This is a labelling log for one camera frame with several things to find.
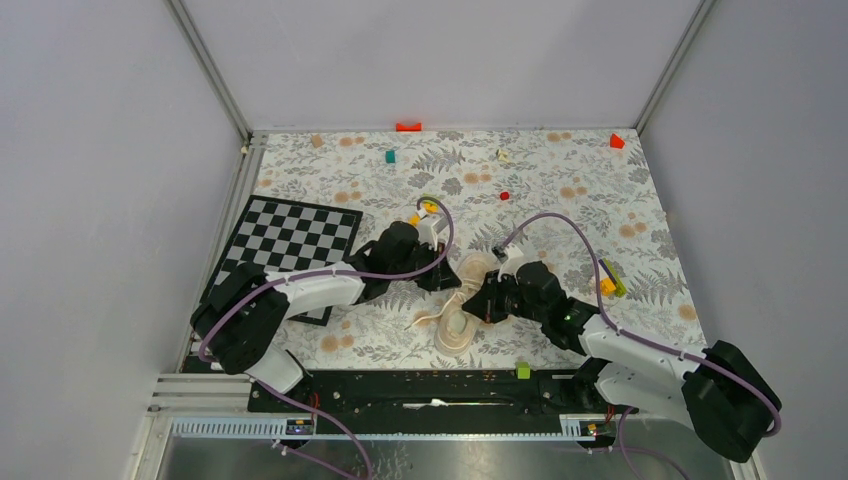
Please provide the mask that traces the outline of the beige sneaker with laces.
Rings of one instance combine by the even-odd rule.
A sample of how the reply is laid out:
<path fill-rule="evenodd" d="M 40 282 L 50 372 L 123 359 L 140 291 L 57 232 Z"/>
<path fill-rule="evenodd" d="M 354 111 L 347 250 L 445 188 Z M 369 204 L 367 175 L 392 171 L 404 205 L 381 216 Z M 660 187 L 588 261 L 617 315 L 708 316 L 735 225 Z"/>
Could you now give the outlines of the beige sneaker with laces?
<path fill-rule="evenodd" d="M 438 323 L 434 334 L 436 350 L 448 357 L 465 354 L 476 334 L 481 320 L 463 310 L 463 304 L 477 294 L 488 272 L 495 269 L 496 257 L 491 253 L 475 252 L 468 255 L 459 265 L 457 275 L 461 285 L 444 303 L 437 314 L 420 315 L 406 327 L 410 329 L 423 322 Z"/>

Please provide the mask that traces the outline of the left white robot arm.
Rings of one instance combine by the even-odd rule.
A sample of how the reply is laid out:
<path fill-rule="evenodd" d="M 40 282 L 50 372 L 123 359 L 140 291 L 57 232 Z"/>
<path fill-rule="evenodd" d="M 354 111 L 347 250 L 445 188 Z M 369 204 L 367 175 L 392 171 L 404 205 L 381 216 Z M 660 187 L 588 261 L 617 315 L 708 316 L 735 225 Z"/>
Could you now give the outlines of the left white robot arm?
<path fill-rule="evenodd" d="M 314 310 L 374 300 L 395 281 L 427 292 L 457 288 L 461 281 L 447 259 L 451 245 L 396 221 L 378 239 L 325 267 L 267 272 L 243 263 L 190 318 L 201 338 L 198 354 L 229 375 L 246 374 L 263 384 L 285 410 L 299 410 L 311 387 L 294 355 L 272 344 L 281 324 Z"/>

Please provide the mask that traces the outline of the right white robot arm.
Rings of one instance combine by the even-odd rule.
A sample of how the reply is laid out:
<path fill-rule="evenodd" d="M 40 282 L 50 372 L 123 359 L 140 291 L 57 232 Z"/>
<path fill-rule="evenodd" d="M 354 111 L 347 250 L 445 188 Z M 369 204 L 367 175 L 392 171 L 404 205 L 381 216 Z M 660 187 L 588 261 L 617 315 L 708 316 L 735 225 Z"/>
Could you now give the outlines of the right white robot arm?
<path fill-rule="evenodd" d="M 610 403 L 662 415 L 733 462 L 751 458 L 782 407 L 737 346 L 676 346 L 615 330 L 598 307 L 568 296 L 540 262 L 514 275 L 487 273 L 462 308 L 486 323 L 510 316 L 536 321 L 555 346 L 585 356 L 573 386 L 583 410 L 597 412 Z"/>

